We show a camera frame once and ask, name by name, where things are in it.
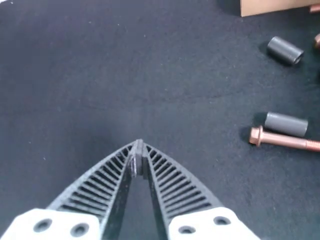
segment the mounting hole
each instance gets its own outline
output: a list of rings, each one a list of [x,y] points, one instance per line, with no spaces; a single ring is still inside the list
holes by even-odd
[[[88,230],[89,225],[87,223],[79,223],[71,229],[70,234],[72,237],[78,238],[85,235],[88,232]]]
[[[230,220],[224,216],[217,216],[213,219],[216,225],[229,225],[231,224]]]
[[[34,225],[33,231],[35,231],[36,233],[44,232],[45,230],[50,228],[51,224],[52,220],[50,218],[43,219],[39,221],[36,225]]]
[[[192,226],[179,227],[179,233],[181,234],[193,234],[195,232],[196,232],[196,229]]]

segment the cardboard box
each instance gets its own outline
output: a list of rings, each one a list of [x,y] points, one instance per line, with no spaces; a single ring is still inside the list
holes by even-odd
[[[241,16],[320,4],[320,0],[241,0]]]

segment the copper bolt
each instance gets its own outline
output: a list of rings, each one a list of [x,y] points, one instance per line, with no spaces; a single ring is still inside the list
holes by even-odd
[[[320,48],[320,33],[314,38],[314,47],[316,49]]]
[[[310,6],[311,14],[318,13],[318,12],[320,12],[320,4],[315,4]]]
[[[318,141],[310,141],[303,138],[266,132],[262,126],[251,128],[249,142],[257,145],[258,147],[261,143],[266,143],[294,149],[320,152],[320,142]]]

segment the dark gray floor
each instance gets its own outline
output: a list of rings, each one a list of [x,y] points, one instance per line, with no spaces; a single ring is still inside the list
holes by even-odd
[[[310,120],[320,139],[319,15],[240,18],[238,1],[0,4],[0,232],[138,138],[192,171],[259,236],[320,238],[318,153],[247,143],[257,113]],[[279,35],[300,67],[262,51]],[[157,239],[133,182],[120,240]]]

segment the gray plastic tube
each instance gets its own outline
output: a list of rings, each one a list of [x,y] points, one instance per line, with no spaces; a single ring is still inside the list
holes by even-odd
[[[264,127],[287,135],[303,137],[308,129],[308,121],[293,116],[268,112]]]
[[[292,43],[275,36],[266,47],[268,53],[289,65],[298,64],[304,55],[304,51]]]

